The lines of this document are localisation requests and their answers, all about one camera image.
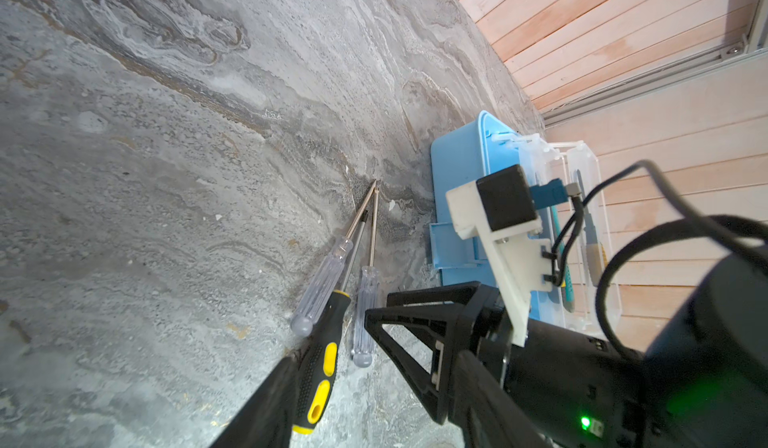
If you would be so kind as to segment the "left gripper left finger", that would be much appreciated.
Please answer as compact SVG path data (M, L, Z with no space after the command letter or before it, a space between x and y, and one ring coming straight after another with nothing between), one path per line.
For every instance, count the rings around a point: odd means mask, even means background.
M211 447L288 447L297 411L299 361L284 357Z

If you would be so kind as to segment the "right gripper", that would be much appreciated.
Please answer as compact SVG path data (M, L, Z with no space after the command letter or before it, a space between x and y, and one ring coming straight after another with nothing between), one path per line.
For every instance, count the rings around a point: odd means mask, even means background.
M464 350L484 367L545 447L657 447L660 425L642 356L547 323L528 324L523 347L495 287L480 282L393 292L366 311L365 329L429 417L447 421L454 362Z

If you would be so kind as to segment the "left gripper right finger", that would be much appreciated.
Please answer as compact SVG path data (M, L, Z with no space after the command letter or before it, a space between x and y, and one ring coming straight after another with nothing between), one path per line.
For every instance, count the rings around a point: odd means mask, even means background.
M450 421L461 428L466 447L545 447L521 409L482 366L453 369Z

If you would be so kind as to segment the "black yellow screwdriver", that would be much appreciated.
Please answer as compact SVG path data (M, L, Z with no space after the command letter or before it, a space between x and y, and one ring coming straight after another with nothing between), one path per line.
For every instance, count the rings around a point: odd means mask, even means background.
M362 237L367 218L368 211L365 210L355 230L355 237L352 239L355 246L348 255L341 277L319 321L311 334L306 337L306 353L299 368L297 412L292 427L296 433L310 434L314 431L323 417L333 392L344 316L351 303L351 297L345 290L343 277L350 271L350 261L356 253L356 243Z

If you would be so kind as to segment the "teal utility knife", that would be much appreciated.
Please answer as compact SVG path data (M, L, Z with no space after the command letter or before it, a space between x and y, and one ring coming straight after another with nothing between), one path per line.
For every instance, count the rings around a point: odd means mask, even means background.
M551 207L550 211L551 211L552 227L554 228L554 235L555 237L558 237L561 234L562 230L559 223L557 209L555 207ZM570 271L567 266L563 268L562 274L563 274L563 279L560 285L562 306L567 312L573 313L575 308L575 297L574 297L574 292L572 287Z

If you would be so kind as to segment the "black yellow utility knife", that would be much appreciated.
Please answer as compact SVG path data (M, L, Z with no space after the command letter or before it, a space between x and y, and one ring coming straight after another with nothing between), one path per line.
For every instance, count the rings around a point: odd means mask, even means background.
M587 207L587 200L583 201L583 211L583 232L585 234L586 240L585 261L589 274L589 280L594 287L598 287L607 261L605 260L604 247L598 237L597 227Z

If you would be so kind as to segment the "blue plastic tool box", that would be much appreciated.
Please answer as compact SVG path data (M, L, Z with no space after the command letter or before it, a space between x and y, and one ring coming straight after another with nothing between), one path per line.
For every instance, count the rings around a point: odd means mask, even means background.
M517 345L531 320L601 335L595 295L612 243L605 199L589 195L602 181L591 149L522 135L483 111L432 143L431 164L443 285L497 288Z

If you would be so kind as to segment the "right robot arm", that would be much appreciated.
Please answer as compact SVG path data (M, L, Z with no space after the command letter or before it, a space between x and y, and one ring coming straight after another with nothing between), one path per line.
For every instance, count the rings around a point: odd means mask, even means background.
M523 346L497 289L391 294L368 333L469 447L763 447L767 279L720 261L644 353L536 320Z

